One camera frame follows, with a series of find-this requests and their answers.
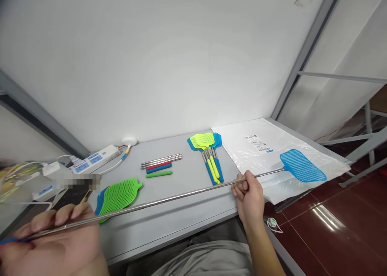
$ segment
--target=extension cord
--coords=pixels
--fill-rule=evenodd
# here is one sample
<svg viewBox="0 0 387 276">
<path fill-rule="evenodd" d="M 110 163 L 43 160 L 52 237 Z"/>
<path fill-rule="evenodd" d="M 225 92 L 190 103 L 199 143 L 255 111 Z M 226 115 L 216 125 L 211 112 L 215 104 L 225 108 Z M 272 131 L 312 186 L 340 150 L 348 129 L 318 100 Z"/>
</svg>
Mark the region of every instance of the extension cord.
<svg viewBox="0 0 387 276">
<path fill-rule="evenodd" d="M 77 166 L 71 166 L 70 170 L 75 174 L 92 173 L 120 154 L 121 151 L 117 147 L 114 145 L 109 145 L 108 147 L 94 153 L 88 158 L 80 160 L 77 163 Z"/>
</svg>

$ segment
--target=label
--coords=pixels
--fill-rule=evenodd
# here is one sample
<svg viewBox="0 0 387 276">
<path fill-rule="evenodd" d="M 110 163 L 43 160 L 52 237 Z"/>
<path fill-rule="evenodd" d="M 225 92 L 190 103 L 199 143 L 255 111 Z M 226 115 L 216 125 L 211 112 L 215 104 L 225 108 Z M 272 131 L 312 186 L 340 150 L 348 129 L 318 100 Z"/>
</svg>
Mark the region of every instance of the label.
<svg viewBox="0 0 387 276">
<path fill-rule="evenodd" d="M 259 153 L 273 152 L 273 149 L 269 148 L 260 137 L 257 135 L 245 136 L 246 140 L 257 149 Z"/>
</svg>

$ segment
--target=floor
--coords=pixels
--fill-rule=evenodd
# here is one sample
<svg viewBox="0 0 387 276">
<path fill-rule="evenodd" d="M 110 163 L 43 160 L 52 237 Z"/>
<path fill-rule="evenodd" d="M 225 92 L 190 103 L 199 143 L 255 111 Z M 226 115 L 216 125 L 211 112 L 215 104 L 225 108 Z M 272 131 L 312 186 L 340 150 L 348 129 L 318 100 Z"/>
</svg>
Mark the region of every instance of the floor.
<svg viewBox="0 0 387 276">
<path fill-rule="evenodd" d="M 350 172 L 367 167 L 362 158 Z M 338 185 L 348 178 L 324 183 L 279 214 L 265 205 L 284 232 L 276 237 L 307 276 L 387 275 L 387 176 L 377 170 Z"/>
</svg>

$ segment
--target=stainless steel rod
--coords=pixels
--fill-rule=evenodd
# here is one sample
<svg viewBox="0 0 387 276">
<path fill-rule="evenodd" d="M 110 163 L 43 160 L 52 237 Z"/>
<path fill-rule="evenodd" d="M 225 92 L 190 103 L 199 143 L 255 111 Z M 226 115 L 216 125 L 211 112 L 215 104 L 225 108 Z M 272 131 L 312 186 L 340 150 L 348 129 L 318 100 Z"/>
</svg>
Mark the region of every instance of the stainless steel rod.
<svg viewBox="0 0 387 276">
<path fill-rule="evenodd" d="M 157 160 L 155 162 L 151 162 L 151 163 L 146 163 L 146 164 L 142 163 L 141 166 L 155 165 L 155 164 L 158 164 L 159 162 L 168 161 L 168 160 L 170 160 L 172 158 L 182 158 L 182 155 L 175 155 L 175 156 L 167 157 L 165 159 L 159 159 L 159 160 Z"/>
<path fill-rule="evenodd" d="M 143 165 L 143 166 L 140 167 L 140 169 L 145 169 L 145 168 L 150 167 L 150 166 L 154 166 L 154 165 L 157 165 L 157 164 L 165 163 L 165 162 L 168 162 L 168 161 L 176 161 L 176 160 L 180 160 L 180 159 L 183 159 L 183 157 L 174 157 L 174 158 L 164 159 L 163 161 L 160 161 L 160 162 L 152 163 L 152 164 L 149 164 L 149 165 Z"/>
<path fill-rule="evenodd" d="M 266 173 L 258 174 L 258 175 L 254 176 L 254 177 L 258 178 L 258 177 L 261 177 L 261 176 L 265 176 L 265 175 L 268 175 L 268 174 L 280 172 L 280 171 L 283 171 L 283 170 L 284 169 L 281 168 L 281 169 L 269 171 L 269 172 L 266 172 Z M 174 200 L 177 200 L 177 199 L 180 199 L 180 198 L 188 197 L 188 196 L 195 195 L 195 194 L 198 194 L 198 193 L 202 193 L 202 192 L 205 192 L 205 191 L 210 191 L 210 190 L 213 190 L 213 189 L 218 189 L 218 188 L 225 187 L 225 186 L 228 186 L 228 185 L 232 185 L 232 184 L 235 184 L 235 183 L 240 183 L 240 182 L 245 181 L 245 180 L 246 180 L 245 178 L 242 178 L 242 179 L 239 179 L 239 180 L 230 181 L 230 182 L 223 183 L 223 184 L 220 184 L 220 185 L 215 185 L 215 186 L 207 187 L 207 188 L 203 188 L 203 189 L 197 189 L 195 191 L 190 191 L 188 193 L 182 193 L 182 194 L 179 194 L 179 195 L 174 195 L 172 197 L 167 197 L 167 198 L 159 199 L 159 200 L 152 201 L 152 202 L 149 202 L 149 203 L 144 203 L 144 204 L 141 204 L 141 205 L 136 205 L 136 206 L 131 207 L 131 208 L 125 208 L 125 209 L 122 209 L 122 210 L 119 210 L 119 211 L 110 212 L 110 213 L 103 214 L 103 215 L 100 215 L 100 216 L 95 216 L 95 217 L 90 218 L 90 219 L 85 219 L 85 220 L 80 220 L 78 222 L 69 223 L 69 224 L 66 224 L 64 226 L 60 226 L 58 228 L 54 228 L 52 230 L 41 231 L 41 232 L 36 233 L 36 234 L 34 234 L 32 236 L 24 238 L 23 241 L 31 241 L 31 240 L 34 240 L 34 239 L 46 236 L 48 234 L 60 232 L 60 231 L 63 231 L 63 230 L 69 229 L 69 228 L 74 228 L 74 227 L 77 227 L 77 226 L 80 226 L 80 225 L 83 225 L 83 224 L 88 224 L 88 223 L 91 223 L 91 222 L 96 222 L 96 221 L 104 220 L 104 219 L 107 219 L 107 218 L 113 218 L 115 216 L 120 216 L 120 215 L 127 214 L 127 213 L 130 213 L 130 212 L 135 212 L 135 211 L 142 210 L 144 208 L 148 208 L 148 207 L 151 207 L 151 206 L 154 206 L 154 205 L 159 205 L 159 204 L 162 204 L 162 203 L 166 203 L 166 202 L 169 202 L 169 201 L 174 201 Z"/>
<path fill-rule="evenodd" d="M 170 158 L 166 158 L 166 159 L 163 159 L 163 160 L 160 160 L 160 161 L 156 161 L 156 162 L 153 162 L 153 163 L 147 163 L 145 165 L 141 165 L 141 167 L 153 166 L 153 165 L 156 165 L 156 164 L 164 163 L 164 162 L 167 162 L 167 161 L 175 161 L 175 160 L 179 160 L 179 159 L 182 159 L 182 158 L 183 158 L 182 156 L 170 157 Z"/>
<path fill-rule="evenodd" d="M 141 163 L 141 165 L 146 165 L 148 163 L 153 163 L 153 162 L 156 162 L 156 161 L 160 161 L 160 160 L 167 159 L 167 158 L 170 158 L 170 157 L 175 157 L 175 156 L 182 156 L 182 154 L 179 153 L 179 154 L 175 154 L 175 155 L 171 155 L 171 156 L 167 156 L 167 157 L 163 157 L 163 158 L 147 161 L 147 162 Z"/>
</svg>

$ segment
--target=metal telescopic handle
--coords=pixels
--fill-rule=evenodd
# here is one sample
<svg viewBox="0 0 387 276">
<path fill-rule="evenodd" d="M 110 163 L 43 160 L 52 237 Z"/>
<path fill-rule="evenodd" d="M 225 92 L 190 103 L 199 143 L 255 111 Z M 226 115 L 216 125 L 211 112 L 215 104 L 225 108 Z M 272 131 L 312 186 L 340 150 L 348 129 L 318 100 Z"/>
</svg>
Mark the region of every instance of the metal telescopic handle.
<svg viewBox="0 0 387 276">
<path fill-rule="evenodd" d="M 280 171 L 283 171 L 283 170 L 284 169 L 281 168 L 281 169 L 277 169 L 277 170 L 274 170 L 274 171 L 269 171 L 269 172 L 266 172 L 266 173 L 262 173 L 262 174 L 254 176 L 254 177 L 257 178 L 257 177 L 261 177 L 261 176 L 264 176 L 264 175 L 280 172 Z M 80 225 L 84 225 L 84 224 L 88 224 L 88 223 L 91 223 L 91 222 L 96 222 L 96 221 L 104 220 L 104 219 L 107 219 L 107 218 L 113 218 L 115 216 L 119 216 L 119 215 L 123 215 L 123 214 L 128 214 L 130 212 L 135 212 L 135 211 L 138 211 L 138 210 L 142 210 L 144 208 L 148 208 L 148 207 L 151 207 L 151 206 L 154 206 L 154 205 L 159 205 L 159 204 L 162 204 L 162 203 L 166 203 L 166 202 L 169 202 L 169 201 L 174 201 L 174 200 L 177 200 L 177 199 L 180 199 L 180 198 L 188 197 L 188 196 L 195 195 L 195 194 L 198 194 L 198 193 L 202 193 L 202 192 L 205 192 L 205 191 L 210 191 L 210 190 L 213 190 L 213 189 L 218 189 L 218 188 L 225 187 L 225 186 L 228 186 L 228 185 L 232 185 L 232 184 L 235 184 L 235 183 L 240 183 L 240 182 L 243 182 L 245 180 L 246 180 L 245 178 L 242 178 L 242 179 L 230 181 L 230 182 L 227 182 L 227 183 L 223 183 L 223 184 L 220 184 L 220 185 L 215 185 L 215 186 L 212 186 L 212 187 L 198 189 L 198 190 L 195 190 L 195 191 L 190 191 L 188 193 L 182 193 L 180 195 L 174 195 L 172 197 L 167 197 L 167 198 L 159 199 L 159 200 L 152 201 L 152 202 L 149 202 L 149 203 L 144 203 L 144 204 L 141 204 L 141 205 L 136 205 L 136 206 L 131 207 L 131 208 L 125 208 L 125 209 L 122 209 L 122 210 L 110 212 L 110 213 L 103 214 L 103 215 L 100 215 L 100 216 L 95 216 L 93 218 L 89 218 L 89 219 L 85 219 L 85 220 L 80 220 L 78 222 L 69 223 L 69 224 L 66 224 L 64 226 L 60 226 L 58 228 L 54 228 L 52 230 L 41 231 L 41 232 L 36 233 L 34 235 L 31 235 L 31 236 L 29 236 L 27 238 L 24 238 L 23 241 L 31 241 L 31 240 L 34 240 L 34 239 L 46 236 L 48 234 L 60 232 L 60 231 L 63 231 L 63 230 L 69 229 L 69 228 L 74 228 L 74 227 L 77 227 L 77 226 L 80 226 Z"/>
</svg>

